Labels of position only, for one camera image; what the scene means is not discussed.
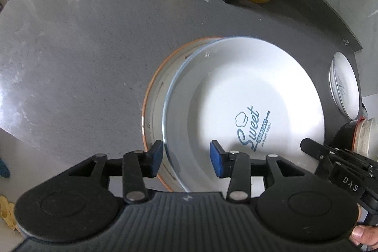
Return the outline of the person's right hand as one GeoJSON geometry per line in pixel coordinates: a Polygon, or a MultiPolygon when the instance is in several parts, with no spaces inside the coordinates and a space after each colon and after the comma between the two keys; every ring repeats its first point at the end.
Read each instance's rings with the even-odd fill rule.
{"type": "Polygon", "coordinates": [[[372,249],[377,249],[378,245],[378,227],[357,225],[354,227],[349,239],[355,244],[367,245],[372,249]]]}

